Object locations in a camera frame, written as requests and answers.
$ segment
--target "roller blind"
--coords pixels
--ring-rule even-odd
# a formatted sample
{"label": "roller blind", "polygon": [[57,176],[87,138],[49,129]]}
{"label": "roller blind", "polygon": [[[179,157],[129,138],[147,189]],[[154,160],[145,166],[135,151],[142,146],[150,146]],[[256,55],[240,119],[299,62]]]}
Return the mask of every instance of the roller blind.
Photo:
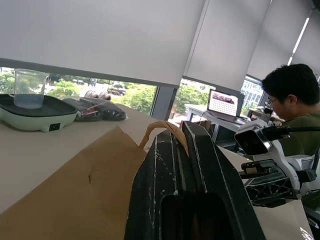
{"label": "roller blind", "polygon": [[270,0],[210,0],[186,75],[240,90]]}
{"label": "roller blind", "polygon": [[254,51],[248,74],[263,80],[288,64],[300,32],[311,11],[308,0],[273,0]]}
{"label": "roller blind", "polygon": [[307,64],[320,76],[320,14],[313,12],[305,28],[300,44],[293,55],[293,64]]}
{"label": "roller blind", "polygon": [[178,85],[204,0],[3,0],[0,58]]}

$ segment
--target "eyeglasses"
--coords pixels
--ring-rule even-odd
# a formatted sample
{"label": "eyeglasses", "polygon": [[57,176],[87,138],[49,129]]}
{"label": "eyeglasses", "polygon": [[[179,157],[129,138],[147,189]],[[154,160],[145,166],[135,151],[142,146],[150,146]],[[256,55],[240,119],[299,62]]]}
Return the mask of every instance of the eyeglasses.
{"label": "eyeglasses", "polygon": [[277,99],[274,99],[274,100],[269,99],[268,101],[265,101],[265,102],[264,102],[264,105],[265,105],[267,108],[272,109],[272,103],[273,103],[275,100],[277,100]]}

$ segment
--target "laptop screen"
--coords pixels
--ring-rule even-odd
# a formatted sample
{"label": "laptop screen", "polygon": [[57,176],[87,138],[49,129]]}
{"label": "laptop screen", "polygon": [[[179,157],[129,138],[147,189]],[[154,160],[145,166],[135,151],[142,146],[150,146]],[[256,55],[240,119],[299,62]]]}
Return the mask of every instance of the laptop screen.
{"label": "laptop screen", "polygon": [[220,91],[210,90],[208,110],[231,116],[237,115],[238,97]]}

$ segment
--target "man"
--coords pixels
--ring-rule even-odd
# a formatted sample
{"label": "man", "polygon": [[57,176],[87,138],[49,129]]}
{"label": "man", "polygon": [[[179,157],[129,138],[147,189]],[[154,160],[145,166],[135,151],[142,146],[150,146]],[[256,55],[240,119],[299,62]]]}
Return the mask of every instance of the man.
{"label": "man", "polygon": [[[283,65],[262,81],[262,87],[269,95],[275,113],[285,120],[283,126],[320,126],[320,91],[310,67],[305,64]],[[320,144],[320,131],[294,132],[290,136],[280,140],[285,156],[312,156]],[[302,201],[316,209],[320,206],[320,194],[307,195]]]}

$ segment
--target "brown paper bag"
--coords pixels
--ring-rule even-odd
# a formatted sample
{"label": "brown paper bag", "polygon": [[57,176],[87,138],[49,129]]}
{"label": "brown paper bag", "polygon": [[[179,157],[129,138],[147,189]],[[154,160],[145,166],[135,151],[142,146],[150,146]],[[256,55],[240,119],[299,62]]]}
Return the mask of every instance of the brown paper bag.
{"label": "brown paper bag", "polygon": [[166,127],[188,147],[173,124],[150,126],[141,147],[115,128],[79,152],[0,216],[0,240],[122,240],[152,129]]}

